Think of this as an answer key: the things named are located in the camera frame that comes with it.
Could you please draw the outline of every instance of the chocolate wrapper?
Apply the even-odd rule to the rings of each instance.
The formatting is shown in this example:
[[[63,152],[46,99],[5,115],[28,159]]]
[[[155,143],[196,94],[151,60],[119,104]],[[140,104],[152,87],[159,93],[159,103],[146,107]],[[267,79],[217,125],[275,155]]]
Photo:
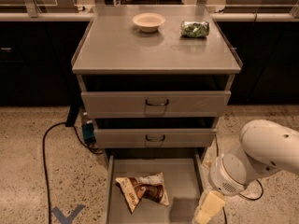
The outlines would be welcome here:
[[[181,35],[187,37],[206,37],[209,34],[207,21],[183,21],[181,23]]]
[[[117,177],[116,181],[120,184],[132,213],[143,197],[169,205],[163,173],[142,177]]]

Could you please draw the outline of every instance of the speckled floor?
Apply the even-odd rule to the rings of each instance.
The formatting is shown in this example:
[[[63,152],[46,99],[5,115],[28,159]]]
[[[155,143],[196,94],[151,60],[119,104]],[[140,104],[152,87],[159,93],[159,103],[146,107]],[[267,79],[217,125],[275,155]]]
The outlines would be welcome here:
[[[48,223],[42,162],[42,139],[53,124],[66,121],[68,107],[0,107],[0,223]],[[253,119],[269,119],[299,131],[298,105],[230,105],[220,118],[220,153],[238,145],[242,126]],[[53,128],[46,138],[52,223],[100,223],[107,170],[102,156],[84,148],[73,128]],[[206,153],[203,170],[215,159],[215,144]],[[227,198],[228,223],[299,223],[299,176],[279,172],[261,180],[264,195],[257,202]],[[244,193],[258,196],[252,183]],[[224,223],[218,213],[210,223]]]

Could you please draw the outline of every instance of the white bowl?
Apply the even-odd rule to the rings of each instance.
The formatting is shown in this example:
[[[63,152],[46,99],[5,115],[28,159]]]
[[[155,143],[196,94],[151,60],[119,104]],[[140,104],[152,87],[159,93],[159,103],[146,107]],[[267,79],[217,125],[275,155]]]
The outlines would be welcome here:
[[[159,26],[165,23],[165,17],[157,13],[141,13],[133,17],[133,23],[142,32],[153,33],[158,30]]]

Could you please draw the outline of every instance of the drawer handle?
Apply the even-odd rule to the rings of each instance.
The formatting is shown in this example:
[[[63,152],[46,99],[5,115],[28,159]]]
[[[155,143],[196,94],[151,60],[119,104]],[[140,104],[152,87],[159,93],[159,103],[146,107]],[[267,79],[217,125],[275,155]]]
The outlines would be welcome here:
[[[149,100],[146,100],[146,105],[148,106],[167,106],[169,104],[169,100],[167,99],[166,102],[162,103],[152,103]]]
[[[146,140],[149,142],[163,142],[165,140],[165,135],[163,134],[161,138],[149,138],[149,136],[146,135]]]

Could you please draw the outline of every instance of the gray cabinet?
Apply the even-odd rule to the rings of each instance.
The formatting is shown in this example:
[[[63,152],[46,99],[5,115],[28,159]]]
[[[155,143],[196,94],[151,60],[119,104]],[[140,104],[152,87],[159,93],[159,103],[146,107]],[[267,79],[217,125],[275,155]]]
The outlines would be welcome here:
[[[142,12],[162,14],[165,25],[157,33],[140,32],[132,18]],[[182,20],[210,22],[210,35],[181,37]],[[202,7],[100,8],[73,72],[107,157],[103,223],[192,220],[204,186],[200,161],[239,70]],[[155,172],[164,172],[170,206],[143,201],[131,215],[115,177]]]

